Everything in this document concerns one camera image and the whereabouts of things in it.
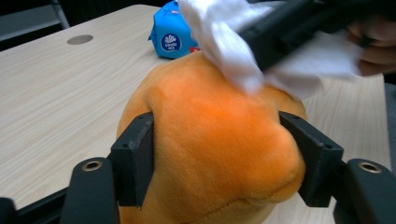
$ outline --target orange fabric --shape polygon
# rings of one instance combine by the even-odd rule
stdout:
[[[143,207],[122,207],[122,222],[262,223],[304,177],[279,110],[305,119],[303,104],[283,91],[236,89],[202,52],[155,68],[120,119],[118,134],[153,111],[155,147]]]

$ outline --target table surface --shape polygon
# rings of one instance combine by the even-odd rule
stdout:
[[[1,197],[22,208],[67,187],[79,162],[107,156],[128,98],[167,62],[148,41],[157,10],[127,7],[0,52]],[[67,44],[78,35],[93,40]],[[304,105],[308,121],[346,150],[345,161],[390,167],[382,76],[324,80]],[[265,223],[334,222],[332,208],[308,208],[296,194]]]

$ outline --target gray floor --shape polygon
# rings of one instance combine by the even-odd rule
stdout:
[[[396,175],[396,85],[385,83],[392,171]]]

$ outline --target blue container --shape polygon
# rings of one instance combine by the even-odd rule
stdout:
[[[148,40],[152,41],[158,56],[164,58],[176,59],[199,50],[177,1],[165,4],[154,14],[154,26]]]

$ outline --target human hand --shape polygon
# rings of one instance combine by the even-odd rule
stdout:
[[[358,67],[362,76],[396,72],[396,22],[375,17],[368,24],[366,35],[374,39],[365,47]],[[355,23],[349,27],[350,40],[359,44],[363,24]]]

